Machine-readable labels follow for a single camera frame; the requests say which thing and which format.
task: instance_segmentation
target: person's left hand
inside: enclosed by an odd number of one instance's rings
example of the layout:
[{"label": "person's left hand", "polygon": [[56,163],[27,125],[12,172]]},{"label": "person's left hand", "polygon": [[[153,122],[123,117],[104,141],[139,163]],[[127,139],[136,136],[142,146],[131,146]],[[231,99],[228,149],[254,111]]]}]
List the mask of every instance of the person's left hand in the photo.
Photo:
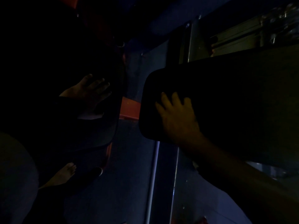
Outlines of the person's left hand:
[{"label": "person's left hand", "polygon": [[76,100],[83,101],[86,105],[84,112],[78,116],[78,119],[98,119],[102,118],[104,113],[95,114],[95,108],[104,99],[111,95],[111,92],[105,92],[110,86],[110,83],[103,83],[105,79],[99,79],[86,86],[92,74],[85,76],[77,85],[65,90],[60,94],[61,97],[69,97]]}]

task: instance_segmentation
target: bare foot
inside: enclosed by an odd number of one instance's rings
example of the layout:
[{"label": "bare foot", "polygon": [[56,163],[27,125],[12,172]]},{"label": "bare foot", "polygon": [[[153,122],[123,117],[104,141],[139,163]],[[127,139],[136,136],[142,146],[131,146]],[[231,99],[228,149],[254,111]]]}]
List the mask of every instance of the bare foot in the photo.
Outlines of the bare foot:
[{"label": "bare foot", "polygon": [[59,170],[46,184],[40,187],[40,189],[66,183],[75,174],[75,170],[76,165],[74,165],[74,163],[68,163],[61,170]]}]

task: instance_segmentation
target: hand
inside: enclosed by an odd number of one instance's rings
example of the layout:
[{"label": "hand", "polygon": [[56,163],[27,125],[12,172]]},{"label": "hand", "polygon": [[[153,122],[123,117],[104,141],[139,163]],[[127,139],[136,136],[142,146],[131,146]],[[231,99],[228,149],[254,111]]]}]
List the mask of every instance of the hand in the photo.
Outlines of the hand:
[{"label": "hand", "polygon": [[104,113],[95,114],[95,108],[104,99],[111,95],[111,92],[104,93],[110,86],[110,83],[102,83],[105,79],[96,80],[89,86],[86,83],[92,78],[92,74],[85,76],[77,85],[63,91],[59,96],[69,97],[83,101],[86,105],[86,109],[78,116],[78,119],[98,119],[102,118]]},{"label": "hand", "polygon": [[172,104],[165,93],[161,95],[162,105],[155,103],[156,109],[162,117],[163,127],[169,138],[178,146],[196,144],[204,138],[192,108],[191,99],[186,97],[184,105],[178,97],[178,93],[172,94]]}]

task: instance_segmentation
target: dark pants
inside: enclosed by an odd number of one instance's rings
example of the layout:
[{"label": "dark pants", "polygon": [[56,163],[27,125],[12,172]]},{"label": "dark pants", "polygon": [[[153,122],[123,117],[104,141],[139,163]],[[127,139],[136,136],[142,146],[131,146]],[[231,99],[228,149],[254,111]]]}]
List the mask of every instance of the dark pants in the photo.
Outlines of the dark pants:
[{"label": "dark pants", "polygon": [[98,178],[101,173],[102,169],[96,167],[76,181],[39,189],[33,206],[24,219],[23,224],[67,223],[63,216],[64,199],[67,196],[81,192]]}]

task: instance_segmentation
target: forearm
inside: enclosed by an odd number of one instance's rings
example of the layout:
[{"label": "forearm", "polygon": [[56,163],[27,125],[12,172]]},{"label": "forearm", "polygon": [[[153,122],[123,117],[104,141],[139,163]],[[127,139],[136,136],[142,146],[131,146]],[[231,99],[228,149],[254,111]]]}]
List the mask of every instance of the forearm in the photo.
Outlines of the forearm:
[{"label": "forearm", "polygon": [[299,220],[299,204],[281,184],[207,139],[198,138],[181,147],[200,166],[200,174],[225,191],[253,223]]}]

